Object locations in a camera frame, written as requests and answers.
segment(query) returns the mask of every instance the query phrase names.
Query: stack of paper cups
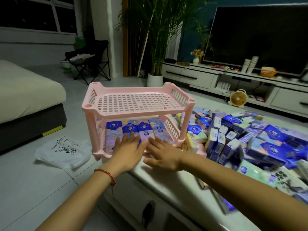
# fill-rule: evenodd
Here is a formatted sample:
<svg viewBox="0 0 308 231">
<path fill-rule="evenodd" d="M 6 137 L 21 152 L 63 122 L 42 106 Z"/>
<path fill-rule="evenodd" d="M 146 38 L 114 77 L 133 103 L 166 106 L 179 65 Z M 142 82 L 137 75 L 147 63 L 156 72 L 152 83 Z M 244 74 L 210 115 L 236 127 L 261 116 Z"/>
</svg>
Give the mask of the stack of paper cups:
<svg viewBox="0 0 308 231">
<path fill-rule="evenodd" d="M 252 73 L 253 69 L 255 68 L 255 66 L 258 62 L 258 59 L 259 59 L 259 57 L 257 57 L 257 56 L 252 57 L 251 62 L 250 62 L 249 67 L 248 67 L 248 70 L 247 70 L 248 74 Z"/>
<path fill-rule="evenodd" d="M 245 62 L 244 62 L 244 64 L 243 64 L 242 70 L 241 70 L 242 73 L 246 73 L 246 70 L 247 70 L 247 68 L 248 68 L 248 66 L 249 66 L 249 64 L 250 64 L 250 61 L 251 61 L 251 60 L 249 60 L 249 59 L 245 59 Z"/>
</svg>

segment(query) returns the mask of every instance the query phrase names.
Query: red string bracelet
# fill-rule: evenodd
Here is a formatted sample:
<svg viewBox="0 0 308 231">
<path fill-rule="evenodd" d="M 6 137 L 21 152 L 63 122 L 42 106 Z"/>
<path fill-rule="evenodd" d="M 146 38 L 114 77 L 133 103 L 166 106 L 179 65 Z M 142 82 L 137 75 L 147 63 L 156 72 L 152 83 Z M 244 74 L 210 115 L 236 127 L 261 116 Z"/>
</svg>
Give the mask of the red string bracelet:
<svg viewBox="0 0 308 231">
<path fill-rule="evenodd" d="M 103 169 L 100 169 L 100 168 L 97 168 L 95 169 L 94 171 L 100 171 L 100 172 L 103 172 L 105 174 L 107 174 L 110 178 L 111 178 L 111 183 L 110 183 L 110 186 L 111 186 L 111 190 L 112 190 L 112 198 L 113 198 L 113 186 L 116 184 L 115 182 L 115 179 L 113 178 L 113 176 L 111 176 L 111 174 Z"/>
</svg>

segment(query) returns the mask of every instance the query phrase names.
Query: yellow tape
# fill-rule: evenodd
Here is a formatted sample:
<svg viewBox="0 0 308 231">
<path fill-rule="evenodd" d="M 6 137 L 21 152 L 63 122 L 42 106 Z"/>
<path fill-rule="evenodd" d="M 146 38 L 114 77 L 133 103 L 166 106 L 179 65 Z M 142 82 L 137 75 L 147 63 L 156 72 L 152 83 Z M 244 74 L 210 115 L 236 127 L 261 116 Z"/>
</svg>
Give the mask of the yellow tape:
<svg viewBox="0 0 308 231">
<path fill-rule="evenodd" d="M 54 129 L 52 129 L 52 130 L 50 130 L 50 131 L 47 131 L 47 132 L 45 132 L 45 133 L 42 133 L 42 135 L 43 135 L 43 137 L 45 137 L 46 135 L 50 135 L 50 134 L 52 134 L 53 132 L 56 132 L 56 131 L 58 131 L 58 130 L 60 130 L 60 129 L 63 129 L 63 126 L 58 126 L 58 127 L 54 128 Z"/>
</svg>

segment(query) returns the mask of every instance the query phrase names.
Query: tv stand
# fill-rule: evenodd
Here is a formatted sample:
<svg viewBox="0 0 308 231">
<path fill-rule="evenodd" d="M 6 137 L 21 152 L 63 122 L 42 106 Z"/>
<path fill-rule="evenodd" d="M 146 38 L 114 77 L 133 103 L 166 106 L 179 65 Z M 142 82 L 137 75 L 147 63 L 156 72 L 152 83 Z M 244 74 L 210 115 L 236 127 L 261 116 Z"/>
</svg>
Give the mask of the tv stand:
<svg viewBox="0 0 308 231">
<path fill-rule="evenodd" d="M 189 84 L 190 87 L 229 97 L 233 91 L 245 89 L 260 94 L 265 102 L 248 98 L 248 103 L 308 118 L 308 84 L 291 79 L 262 77 L 258 74 L 224 71 L 209 65 L 180 66 L 164 63 L 163 77 Z M 231 84 L 229 92 L 216 88 L 218 81 Z"/>
</svg>

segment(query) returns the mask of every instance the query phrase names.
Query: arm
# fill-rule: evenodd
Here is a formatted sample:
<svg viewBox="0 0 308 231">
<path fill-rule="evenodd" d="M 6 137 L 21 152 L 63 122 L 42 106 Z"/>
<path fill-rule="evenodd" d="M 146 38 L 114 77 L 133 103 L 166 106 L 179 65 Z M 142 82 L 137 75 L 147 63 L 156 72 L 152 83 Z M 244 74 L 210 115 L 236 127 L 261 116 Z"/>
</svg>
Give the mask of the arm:
<svg viewBox="0 0 308 231">
<path fill-rule="evenodd" d="M 144 163 L 168 170 L 185 170 L 206 182 L 261 230 L 305 230 L 308 206 L 291 196 L 195 153 L 150 139 L 155 159 Z"/>
<path fill-rule="evenodd" d="M 146 141 L 137 148 L 140 137 L 134 134 L 122 142 L 116 140 L 115 150 L 111 159 L 99 168 L 109 172 L 113 178 L 119 174 L 132 170 L 140 161 L 145 150 Z M 57 210 L 54 211 L 36 230 L 37 231 L 76 231 L 81 230 L 86 223 L 95 203 L 103 191 L 111 183 L 111 178 L 100 171 L 96 171 L 74 194 L 72 194 Z"/>
</svg>

